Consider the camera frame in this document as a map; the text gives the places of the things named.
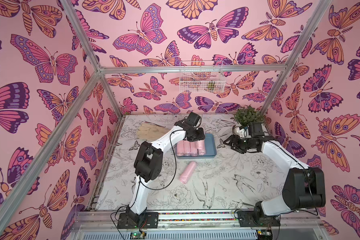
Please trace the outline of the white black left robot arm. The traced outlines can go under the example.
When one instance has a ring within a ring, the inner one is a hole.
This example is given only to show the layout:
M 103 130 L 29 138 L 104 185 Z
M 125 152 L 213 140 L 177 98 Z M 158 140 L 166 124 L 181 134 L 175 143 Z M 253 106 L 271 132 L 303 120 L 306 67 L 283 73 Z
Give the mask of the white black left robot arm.
M 204 140 L 205 133 L 200 127 L 201 122 L 201 116 L 191 112 L 187 117 L 177 121 L 157 140 L 151 143 L 144 141 L 141 144 L 134 162 L 136 185 L 132 200 L 126 207 L 127 221 L 135 226 L 140 226 L 145 222 L 149 192 L 165 189 L 164 187 L 160 189 L 150 187 L 162 171 L 164 154 L 173 150 L 175 144 L 180 141 Z

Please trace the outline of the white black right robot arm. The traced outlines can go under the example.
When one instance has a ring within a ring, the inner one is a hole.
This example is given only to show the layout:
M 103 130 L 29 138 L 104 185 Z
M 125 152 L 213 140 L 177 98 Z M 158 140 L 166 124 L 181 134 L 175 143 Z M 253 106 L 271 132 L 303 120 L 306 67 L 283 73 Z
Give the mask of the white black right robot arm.
M 324 172 L 301 162 L 273 136 L 265 133 L 261 123 L 233 127 L 232 135 L 223 144 L 240 154 L 262 153 L 287 172 L 282 193 L 273 199 L 257 202 L 251 212 L 238 211 L 240 221 L 248 215 L 256 226 L 279 227 L 283 214 L 318 210 L 326 205 Z

